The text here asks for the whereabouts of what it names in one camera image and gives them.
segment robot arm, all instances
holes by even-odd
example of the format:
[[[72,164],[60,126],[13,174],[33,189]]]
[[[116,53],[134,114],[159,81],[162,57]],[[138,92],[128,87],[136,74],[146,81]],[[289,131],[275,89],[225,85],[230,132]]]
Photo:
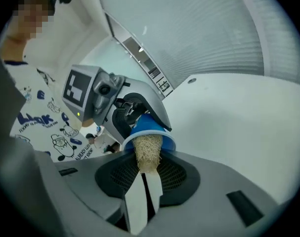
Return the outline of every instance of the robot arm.
[[[119,143],[130,135],[131,126],[146,112],[171,131],[165,107],[147,83],[108,74],[100,67],[73,65],[62,99],[80,121],[93,118]]]

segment gray machine surface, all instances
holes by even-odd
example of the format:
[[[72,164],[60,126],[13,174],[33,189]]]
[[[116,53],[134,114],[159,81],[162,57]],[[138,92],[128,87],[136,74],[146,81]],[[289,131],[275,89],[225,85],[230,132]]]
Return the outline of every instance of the gray machine surface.
[[[77,161],[66,161],[55,163],[56,168],[67,170],[75,168],[77,172],[63,176],[70,190],[92,211],[98,214],[102,219],[115,223],[122,213],[121,207],[123,201],[119,198],[109,197],[99,188],[95,181],[96,170],[120,156],[124,152],[111,154],[108,157],[97,157],[92,159],[83,159]],[[119,218],[112,220],[111,216],[119,214]]]
[[[128,153],[120,152],[115,155],[55,165],[58,169],[61,167],[78,169],[78,172],[63,179],[90,210],[96,211],[99,216],[105,218],[104,215],[109,217],[110,212],[115,213],[114,209],[119,208],[119,204],[112,203],[110,197],[105,194],[96,193],[94,173],[102,164],[124,154]],[[185,153],[172,152],[172,154],[198,170],[201,178],[200,185],[194,195],[183,204],[160,208],[140,236],[196,237],[202,233],[204,236],[243,236],[248,227],[227,197],[227,194],[235,191],[242,191],[264,216],[276,210],[277,203],[274,199],[232,168]]]
[[[0,81],[7,76],[0,73]],[[9,83],[8,88],[14,89],[14,83]],[[15,94],[8,95],[7,101],[22,106],[23,102],[17,102],[14,97]],[[233,169],[185,153],[172,154],[198,170],[199,187],[184,203],[160,208],[140,236],[251,235],[252,225],[246,227],[243,224],[227,197],[228,193],[235,191],[242,191],[263,214],[255,222],[257,227],[278,209],[267,193]],[[118,213],[118,209],[124,213],[123,200],[106,196],[92,181],[98,166],[123,155],[124,152],[63,165],[53,163],[48,154],[34,151],[28,143],[0,136],[0,185],[22,215],[49,236],[131,236],[107,222],[112,213]],[[59,169],[64,167],[75,167],[78,171],[61,176]]]
[[[131,126],[145,112],[171,131],[164,105],[145,82],[106,73],[100,67],[73,65],[62,99],[82,122],[93,118],[119,142],[130,135]]]
[[[273,198],[232,168],[185,153],[173,155],[196,167],[200,186],[184,204],[160,208],[140,236],[244,236],[248,228],[226,196],[235,191],[242,191],[264,216],[276,210]]]

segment black rectangular slot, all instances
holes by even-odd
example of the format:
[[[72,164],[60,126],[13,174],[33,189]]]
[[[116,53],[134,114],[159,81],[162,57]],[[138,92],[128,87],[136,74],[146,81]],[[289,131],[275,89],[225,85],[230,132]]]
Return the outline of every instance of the black rectangular slot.
[[[75,168],[67,168],[67,169],[59,170],[61,176],[66,176],[66,175],[69,175],[69,174],[73,174],[77,171],[78,170],[75,169]]]
[[[237,211],[246,227],[255,223],[264,216],[242,191],[231,192],[226,196],[232,203],[234,209]]]
[[[147,202],[147,208],[148,208],[148,222],[150,222],[150,220],[155,216],[155,210],[154,210],[154,206],[152,203],[148,183],[146,181],[146,176],[144,173],[142,173],[141,176],[142,176],[142,180],[143,180],[143,184],[144,184],[144,188],[145,188],[146,202]]]

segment black vent grille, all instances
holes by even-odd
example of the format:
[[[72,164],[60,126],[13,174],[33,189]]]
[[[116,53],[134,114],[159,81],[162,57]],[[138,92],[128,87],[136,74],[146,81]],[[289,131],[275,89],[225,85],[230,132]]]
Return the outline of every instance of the black vent grille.
[[[139,169],[136,165],[135,157],[128,159],[124,163],[117,166],[110,175],[110,178],[125,192],[130,189],[132,183],[134,182]]]
[[[179,187],[186,180],[186,171],[180,165],[162,159],[157,168],[162,182],[163,194]]]
[[[112,122],[118,132],[123,136],[123,138],[128,138],[131,133],[131,127],[127,124],[126,120],[126,109],[125,108],[117,108],[114,111],[114,115],[112,118]]]

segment cartoon graphic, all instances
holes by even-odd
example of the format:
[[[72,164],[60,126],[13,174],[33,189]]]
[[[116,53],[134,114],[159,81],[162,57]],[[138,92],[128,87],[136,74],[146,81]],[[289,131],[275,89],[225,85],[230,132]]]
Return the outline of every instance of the cartoon graphic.
[[[31,96],[31,89],[30,87],[24,87],[23,89],[20,89],[21,94],[26,98],[26,103],[30,103],[32,96]]]
[[[73,139],[73,138],[70,139],[70,142],[72,142],[73,144],[77,144],[77,145],[81,145],[82,144],[82,141],[77,140],[77,139]]]
[[[47,104],[47,107],[54,113],[60,113],[61,109],[54,104],[54,99]]]
[[[62,117],[63,121],[66,122],[66,123],[68,124],[67,121],[69,120],[69,117],[67,117],[65,113],[62,113],[62,114],[61,114],[61,117]]]
[[[37,98],[38,99],[44,99],[45,93],[42,90],[38,90],[37,92]]]
[[[55,82],[55,80],[48,73],[45,73],[45,72],[41,71],[40,69],[37,69],[37,72],[40,74],[40,76],[42,76],[46,85],[49,85],[49,78],[51,79],[52,82]]]
[[[69,138],[73,138],[76,135],[78,135],[78,133],[79,133],[78,130],[73,129],[72,127],[70,127],[68,122],[66,122],[66,125],[63,126],[63,128],[61,128],[60,131],[63,131],[64,135],[66,135]]]
[[[21,139],[21,140],[23,140],[24,142],[29,143],[29,144],[31,145],[30,140],[29,140],[28,138],[26,138],[25,136],[16,134],[16,135],[15,135],[15,138]]]
[[[61,154],[57,159],[62,161],[65,157],[73,157],[76,146],[71,146],[62,135],[52,134],[51,135],[54,148]]]

